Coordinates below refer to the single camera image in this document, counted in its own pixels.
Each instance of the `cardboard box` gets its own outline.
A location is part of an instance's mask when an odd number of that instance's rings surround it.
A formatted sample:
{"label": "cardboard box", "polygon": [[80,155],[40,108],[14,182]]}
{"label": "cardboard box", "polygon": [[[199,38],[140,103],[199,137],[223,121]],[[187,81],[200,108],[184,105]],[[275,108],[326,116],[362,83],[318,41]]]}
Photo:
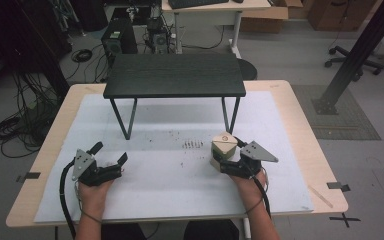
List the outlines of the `cardboard box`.
{"label": "cardboard box", "polygon": [[302,7],[300,0],[279,0],[276,6],[264,10],[244,11],[240,31],[279,33],[283,21],[289,18],[288,8],[296,7]]}
{"label": "cardboard box", "polygon": [[357,31],[377,0],[318,0],[308,22],[318,31]]}
{"label": "cardboard box", "polygon": [[315,0],[301,0],[302,8],[288,8],[289,19],[307,19]]}

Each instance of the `chair leg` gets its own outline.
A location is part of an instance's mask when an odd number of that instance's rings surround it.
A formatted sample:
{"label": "chair leg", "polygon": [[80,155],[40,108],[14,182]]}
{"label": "chair leg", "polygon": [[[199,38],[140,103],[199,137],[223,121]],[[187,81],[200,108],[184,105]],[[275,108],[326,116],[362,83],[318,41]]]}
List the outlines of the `chair leg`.
{"label": "chair leg", "polygon": [[343,49],[340,46],[335,46],[335,50],[338,51],[339,53],[341,53],[344,56],[348,56],[348,54],[350,53],[349,51]]}
{"label": "chair leg", "polygon": [[369,67],[374,67],[374,68],[380,68],[380,69],[384,68],[384,66],[382,66],[381,64],[372,62],[370,60],[364,61],[364,65],[369,66]]}
{"label": "chair leg", "polygon": [[346,58],[344,58],[344,57],[342,57],[342,58],[331,58],[329,61],[331,61],[331,62],[345,62],[345,59]]}

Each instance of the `desk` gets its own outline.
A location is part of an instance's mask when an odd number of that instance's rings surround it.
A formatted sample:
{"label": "desk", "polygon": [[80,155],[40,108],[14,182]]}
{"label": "desk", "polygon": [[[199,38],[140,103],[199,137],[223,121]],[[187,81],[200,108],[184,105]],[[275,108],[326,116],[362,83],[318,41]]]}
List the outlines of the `desk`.
{"label": "desk", "polygon": [[229,25],[234,24],[233,39],[231,41],[231,48],[233,53],[238,58],[241,58],[238,48],[238,36],[239,28],[241,24],[242,11],[244,10],[260,10],[270,7],[270,4],[266,0],[246,0],[243,3],[236,3],[230,0],[227,3],[206,5],[200,7],[191,7],[183,9],[172,9],[168,4],[168,0],[162,0],[161,10],[162,12],[174,13],[174,25],[176,33],[176,53],[182,53],[182,44],[179,38],[179,14],[180,13],[192,13],[191,18],[194,23],[203,22],[205,24],[211,23],[214,25]]}
{"label": "desk", "polygon": [[[79,84],[70,88],[49,134],[37,155],[30,172],[40,172],[38,179],[26,179],[7,217],[9,227],[44,226],[34,222],[46,181],[56,161],[67,132],[86,94],[102,94],[105,84]],[[347,201],[340,189],[329,189],[327,182],[336,182],[335,176],[311,130],[310,125],[286,81],[245,82],[247,91],[270,91],[284,123],[285,131],[295,153],[298,165],[308,186],[314,205],[312,213],[345,212]],[[65,225],[58,222],[47,225]]]}

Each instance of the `table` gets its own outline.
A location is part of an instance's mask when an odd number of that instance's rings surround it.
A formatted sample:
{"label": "table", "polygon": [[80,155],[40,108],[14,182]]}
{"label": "table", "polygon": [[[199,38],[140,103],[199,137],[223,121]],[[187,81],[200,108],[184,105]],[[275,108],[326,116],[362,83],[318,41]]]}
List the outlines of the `table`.
{"label": "table", "polygon": [[[38,179],[26,179],[8,214],[9,227],[44,226],[34,222],[44,187],[56,161],[67,132],[70,129],[85,94],[102,94],[105,84],[78,84],[70,91],[52,125],[49,134],[37,155],[30,172],[40,172]],[[276,102],[285,131],[295,153],[298,165],[309,189],[315,213],[337,213],[348,209],[340,189],[329,189],[327,182],[336,178],[315,138],[310,125],[288,82],[283,80],[246,81],[247,91],[270,91]],[[56,222],[46,225],[65,225]]]}
{"label": "table", "polygon": [[[132,133],[138,98],[221,97],[226,131],[232,133],[240,98],[246,94],[234,54],[120,54],[107,82],[104,98],[110,99],[127,140]],[[226,97],[236,98],[230,126]],[[115,103],[120,98],[134,99],[127,131]]]}
{"label": "table", "polygon": [[[182,53],[182,45],[179,36],[179,15],[180,13],[192,13],[191,18],[194,23],[202,22],[208,24],[211,22],[214,25],[229,25],[234,24],[233,39],[231,40],[231,48],[233,53],[238,58],[241,58],[237,48],[239,28],[241,24],[242,11],[244,10],[260,10],[270,7],[270,4],[266,0],[246,0],[243,3],[236,3],[230,0],[227,3],[206,5],[200,7],[191,7],[183,9],[172,9],[168,4],[168,0],[162,0],[161,10],[162,12],[174,13],[174,25],[176,33],[176,53]],[[234,17],[229,16],[229,13],[234,13]]]}

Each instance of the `hand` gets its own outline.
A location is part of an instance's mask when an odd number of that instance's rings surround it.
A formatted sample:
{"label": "hand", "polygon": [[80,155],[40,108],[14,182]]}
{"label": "hand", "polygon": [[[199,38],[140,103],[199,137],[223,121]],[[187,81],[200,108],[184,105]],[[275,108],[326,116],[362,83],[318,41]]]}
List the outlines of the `hand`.
{"label": "hand", "polygon": [[[262,194],[255,184],[254,180],[244,179],[240,177],[230,176],[229,177],[236,183],[238,187],[239,195],[241,196],[242,202],[246,210],[251,209],[255,204],[261,201]],[[263,171],[260,171],[256,178],[260,181],[264,187],[266,184],[266,176]]]}
{"label": "hand", "polygon": [[107,192],[114,180],[102,183],[99,186],[89,187],[79,182],[79,195],[82,200],[82,210],[96,219],[102,219],[105,210]]}

